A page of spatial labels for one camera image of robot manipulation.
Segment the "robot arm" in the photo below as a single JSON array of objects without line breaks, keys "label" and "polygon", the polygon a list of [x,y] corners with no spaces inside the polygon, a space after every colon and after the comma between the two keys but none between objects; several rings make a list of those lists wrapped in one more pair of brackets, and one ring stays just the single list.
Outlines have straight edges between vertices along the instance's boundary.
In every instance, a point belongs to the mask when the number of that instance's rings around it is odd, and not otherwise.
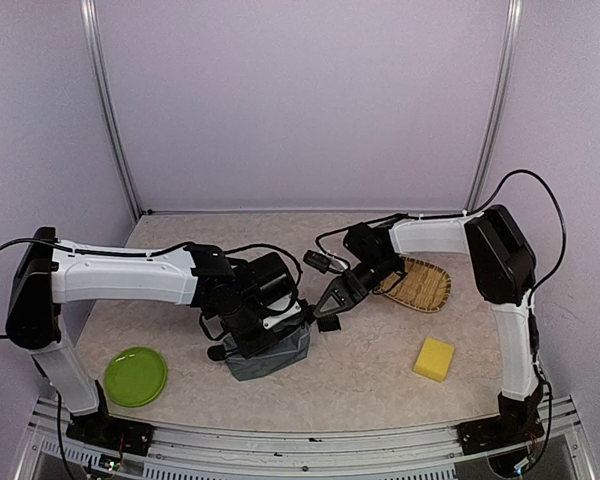
[{"label": "robot arm", "polygon": [[[278,343],[308,312],[275,252],[247,262],[192,242],[152,251],[80,245],[55,235],[51,227],[40,228],[34,236],[39,243],[25,253],[13,280],[6,332],[62,395],[72,416],[67,435],[86,443],[118,450],[124,438],[124,451],[146,455],[153,428],[109,416],[102,388],[65,334],[62,305],[124,299],[198,307],[200,322],[220,318],[244,358]],[[211,347],[216,357],[218,347]]]},{"label": "robot arm", "polygon": [[[496,205],[474,215],[408,218],[370,227],[354,225],[344,246],[360,263],[328,286],[314,310],[316,318],[352,309],[391,273],[400,273],[400,255],[417,252],[469,255],[476,287],[493,312],[502,357],[500,416],[460,427],[465,453],[525,440],[537,430],[542,388],[534,370],[538,349],[532,287],[535,255],[508,210]],[[305,261],[316,266],[320,254]]]}]

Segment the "yellow sponge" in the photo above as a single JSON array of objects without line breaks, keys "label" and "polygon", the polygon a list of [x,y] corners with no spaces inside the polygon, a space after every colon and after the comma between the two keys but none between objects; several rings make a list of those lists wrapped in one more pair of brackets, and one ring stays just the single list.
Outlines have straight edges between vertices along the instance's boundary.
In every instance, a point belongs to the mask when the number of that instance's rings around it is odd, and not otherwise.
[{"label": "yellow sponge", "polygon": [[447,377],[454,350],[452,345],[427,337],[413,371],[436,382],[442,382]]}]

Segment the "green plate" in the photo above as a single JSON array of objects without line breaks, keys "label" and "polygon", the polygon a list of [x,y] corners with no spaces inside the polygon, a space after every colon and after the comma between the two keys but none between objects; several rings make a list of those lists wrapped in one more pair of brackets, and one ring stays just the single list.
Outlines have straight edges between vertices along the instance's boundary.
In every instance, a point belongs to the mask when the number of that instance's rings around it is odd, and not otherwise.
[{"label": "green plate", "polygon": [[162,355],[147,347],[133,347],[116,355],[104,373],[107,396],[123,407],[141,407],[156,399],[167,383]]}]

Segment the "beige table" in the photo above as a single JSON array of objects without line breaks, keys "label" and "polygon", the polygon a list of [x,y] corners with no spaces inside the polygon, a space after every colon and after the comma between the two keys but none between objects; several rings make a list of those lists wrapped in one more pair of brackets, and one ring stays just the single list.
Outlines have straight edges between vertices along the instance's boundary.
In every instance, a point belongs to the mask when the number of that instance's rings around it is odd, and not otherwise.
[{"label": "beige table", "polygon": [[[128,245],[158,248],[181,241],[223,249],[276,243],[302,257],[324,231],[373,218],[358,213],[144,216]],[[326,242],[342,252],[341,238]],[[250,252],[244,258],[264,252]],[[87,370],[102,379],[109,360],[136,345],[158,350],[169,366],[164,392],[150,405],[112,413],[181,425],[255,431],[353,431],[455,421],[497,411],[500,353],[495,323],[477,293],[468,258],[420,256],[446,269],[452,289],[438,313],[423,314],[369,297],[341,316],[342,331],[312,329],[308,357],[269,377],[236,381],[207,359],[210,343],[187,307],[127,301],[96,304],[78,342]],[[332,278],[305,267],[301,294],[315,303]],[[424,339],[456,347],[442,384],[413,373]]]}]

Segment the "purple wall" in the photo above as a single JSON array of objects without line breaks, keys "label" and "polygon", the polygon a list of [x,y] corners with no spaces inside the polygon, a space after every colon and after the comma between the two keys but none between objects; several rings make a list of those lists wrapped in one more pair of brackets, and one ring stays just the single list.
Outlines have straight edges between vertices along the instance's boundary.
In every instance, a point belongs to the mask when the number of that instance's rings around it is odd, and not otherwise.
[{"label": "purple wall", "polygon": [[[541,355],[558,394],[572,394],[600,467],[600,1],[525,1],[512,84],[490,173],[544,176],[564,209],[564,266],[538,292]],[[538,254],[559,250],[546,195],[514,180],[509,205]]]},{"label": "purple wall", "polygon": [[[131,230],[81,22],[77,1],[0,0],[0,243],[41,225],[101,244]],[[0,255],[0,332],[22,251]],[[87,309],[65,309],[73,338]],[[41,385],[29,356],[0,341],[0,479]]]},{"label": "purple wall", "polygon": [[462,207],[507,5],[99,2],[143,205]]}]

